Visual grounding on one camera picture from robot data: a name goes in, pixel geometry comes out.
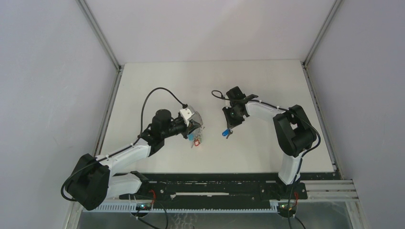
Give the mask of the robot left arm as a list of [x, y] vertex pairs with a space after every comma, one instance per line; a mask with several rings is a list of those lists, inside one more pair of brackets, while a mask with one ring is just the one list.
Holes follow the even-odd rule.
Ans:
[[62, 184], [62, 197], [80, 203], [87, 210], [94, 210], [105, 199], [123, 194], [145, 198], [149, 194], [147, 183], [132, 173], [117, 174], [130, 164], [157, 153], [165, 139], [179, 134], [187, 137], [193, 115], [190, 107], [181, 109], [177, 118], [172, 118], [168, 110], [158, 110], [134, 143], [105, 156], [81, 156], [70, 177]]

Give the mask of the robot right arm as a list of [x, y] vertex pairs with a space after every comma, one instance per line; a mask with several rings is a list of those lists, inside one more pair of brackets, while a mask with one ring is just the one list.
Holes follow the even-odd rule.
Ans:
[[219, 99], [227, 102], [222, 111], [227, 129], [222, 133], [229, 137], [233, 128], [241, 125], [247, 117], [255, 117], [273, 123], [277, 142], [283, 151], [276, 192], [281, 198], [289, 198], [295, 192], [294, 183], [300, 178], [303, 157], [320, 145], [319, 132], [310, 123], [304, 109], [294, 105], [288, 109], [263, 102], [255, 94], [245, 95], [238, 86]]

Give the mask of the blue key tag with key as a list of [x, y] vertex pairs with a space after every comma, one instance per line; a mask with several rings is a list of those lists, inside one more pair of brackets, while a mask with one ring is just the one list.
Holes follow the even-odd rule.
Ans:
[[226, 129], [225, 131], [222, 132], [222, 136], [225, 137], [226, 139], [228, 139], [229, 136], [232, 134], [233, 134], [232, 129]]

